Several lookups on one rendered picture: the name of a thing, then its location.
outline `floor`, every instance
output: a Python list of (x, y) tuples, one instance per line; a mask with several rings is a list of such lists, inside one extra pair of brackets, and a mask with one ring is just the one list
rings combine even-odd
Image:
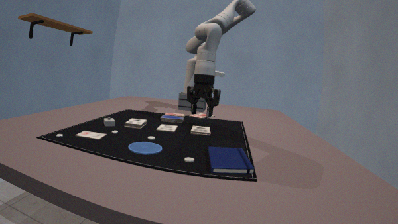
[(0, 224), (97, 224), (0, 179)]

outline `white token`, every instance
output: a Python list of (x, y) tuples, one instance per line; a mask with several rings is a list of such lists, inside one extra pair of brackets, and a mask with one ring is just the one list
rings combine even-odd
[(192, 157), (185, 157), (184, 160), (185, 160), (185, 162), (194, 162), (195, 161), (195, 159)]

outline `table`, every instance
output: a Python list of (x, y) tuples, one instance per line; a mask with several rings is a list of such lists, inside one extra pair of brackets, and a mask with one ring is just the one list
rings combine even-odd
[(0, 120), (0, 178), (98, 223), (393, 223), (398, 189), (280, 111), (231, 105), (257, 182), (135, 166), (37, 139), (124, 109), (178, 111), (178, 101), (122, 97)]

